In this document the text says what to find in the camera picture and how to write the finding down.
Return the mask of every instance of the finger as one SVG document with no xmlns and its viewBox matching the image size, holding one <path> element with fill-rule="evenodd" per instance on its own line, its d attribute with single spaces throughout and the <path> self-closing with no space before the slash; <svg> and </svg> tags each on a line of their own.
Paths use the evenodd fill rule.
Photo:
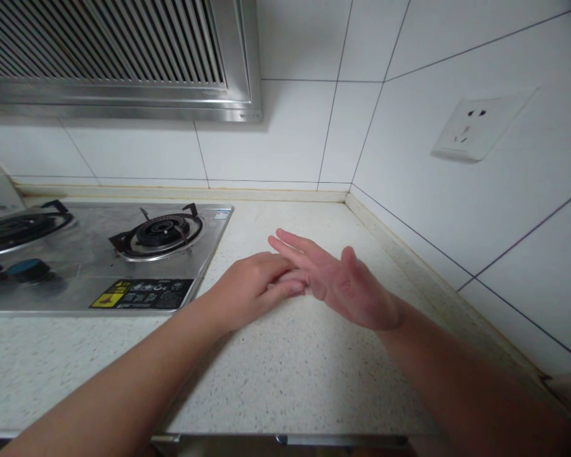
<svg viewBox="0 0 571 457">
<path fill-rule="evenodd" d="M 275 282 L 300 281 L 309 284 L 309 273 L 304 270 L 292 270 L 276 278 Z"/>
<path fill-rule="evenodd" d="M 288 246 L 281 240 L 278 240 L 273 235 L 268 238 L 268 243 L 271 247 L 280 253 L 282 256 L 290 259 L 298 268 L 302 268 L 308 272 L 315 270 L 315 265 L 311 262 L 308 257 L 296 249 Z"/>
<path fill-rule="evenodd" d="M 275 308 L 286 298 L 305 293 L 305 285 L 300 281 L 285 281 L 267 289 L 258 299 L 262 303 L 263 313 Z"/>
<path fill-rule="evenodd" d="M 343 253 L 341 254 L 341 263 L 347 273 L 355 275 L 357 272 L 357 257 L 355 256 L 355 251 L 351 246 L 347 246 L 343 249 Z"/>
<path fill-rule="evenodd" d="M 272 255 L 273 255 L 272 252 L 263 251 L 263 252 L 260 252 L 260 253 L 256 253 L 256 254 L 251 255 L 250 258 L 264 259 L 264 258 L 266 258 L 266 257 L 268 257 L 268 256 L 272 256 Z"/>
<path fill-rule="evenodd" d="M 266 277 L 267 282 L 272 282 L 275 278 L 283 275 L 284 273 L 294 270 L 296 265 L 285 256 L 281 254 L 271 254 L 262 258 L 260 262 L 263 276 Z"/>
<path fill-rule="evenodd" d="M 284 243 L 289 244 L 293 248 L 304 252 L 314 263 L 324 262 L 328 259 L 333 259 L 334 257 L 320 248 L 315 241 L 309 240 L 308 238 L 303 238 L 293 233 L 286 232 L 282 228 L 277 229 L 277 237 L 281 239 Z"/>
</svg>

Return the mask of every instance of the forearm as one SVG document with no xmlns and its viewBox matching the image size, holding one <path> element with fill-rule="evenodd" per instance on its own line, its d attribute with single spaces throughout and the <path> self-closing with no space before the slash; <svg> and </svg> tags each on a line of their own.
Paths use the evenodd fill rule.
<svg viewBox="0 0 571 457">
<path fill-rule="evenodd" d="M 147 444 L 181 384 L 224 334 L 204 300 L 186 306 L 92 377 L 3 454 L 129 456 Z"/>
<path fill-rule="evenodd" d="M 571 425 L 406 305 L 394 330 L 377 332 L 438 424 L 474 455 L 556 455 Z"/>
</svg>

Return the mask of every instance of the burner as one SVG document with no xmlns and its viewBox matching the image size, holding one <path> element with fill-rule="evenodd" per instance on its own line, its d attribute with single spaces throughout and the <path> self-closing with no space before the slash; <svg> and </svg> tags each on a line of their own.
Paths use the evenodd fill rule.
<svg viewBox="0 0 571 457">
<path fill-rule="evenodd" d="M 58 212 L 27 213 L 0 219 L 0 253 L 53 233 L 74 219 L 59 200 L 41 206 L 48 207 L 54 207 Z"/>
<path fill-rule="evenodd" d="M 0 220 L 0 240 L 17 242 L 22 238 L 36 238 L 55 226 L 55 220 L 44 214 L 14 216 Z"/>
<path fill-rule="evenodd" d="M 151 219 L 135 230 L 135 236 L 142 246 L 154 248 L 174 241 L 187 241 L 190 224 L 183 215 L 168 215 Z"/>
<path fill-rule="evenodd" d="M 188 247 L 203 228 L 194 203 L 182 208 L 182 211 L 189 209 L 191 214 L 171 214 L 154 219 L 150 219 L 143 208 L 140 209 L 146 222 L 110 238 L 117 252 L 131 262 L 167 257 L 178 249 Z"/>
</svg>

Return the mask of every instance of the fingernail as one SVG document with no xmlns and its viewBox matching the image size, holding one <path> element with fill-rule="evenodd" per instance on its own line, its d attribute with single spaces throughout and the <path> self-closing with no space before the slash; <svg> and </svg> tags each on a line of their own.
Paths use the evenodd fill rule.
<svg viewBox="0 0 571 457">
<path fill-rule="evenodd" d="M 300 282 L 297 282 L 296 284 L 294 284 L 292 286 L 292 293 L 301 293 L 305 291 L 305 285 L 301 284 Z"/>
</svg>

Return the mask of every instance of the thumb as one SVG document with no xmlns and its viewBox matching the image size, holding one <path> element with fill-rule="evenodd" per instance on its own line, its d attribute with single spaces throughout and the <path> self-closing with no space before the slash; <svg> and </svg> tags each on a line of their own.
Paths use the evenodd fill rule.
<svg viewBox="0 0 571 457">
<path fill-rule="evenodd" d="M 355 251 L 351 246 L 347 246 L 343 249 L 341 254 L 341 263 L 348 274 L 355 275 L 357 272 L 357 257 L 355 256 Z"/>
<path fill-rule="evenodd" d="M 300 281 L 284 281 L 275 284 L 264 292 L 259 298 L 266 308 L 276 307 L 286 298 L 302 295 L 305 292 L 305 285 Z"/>
</svg>

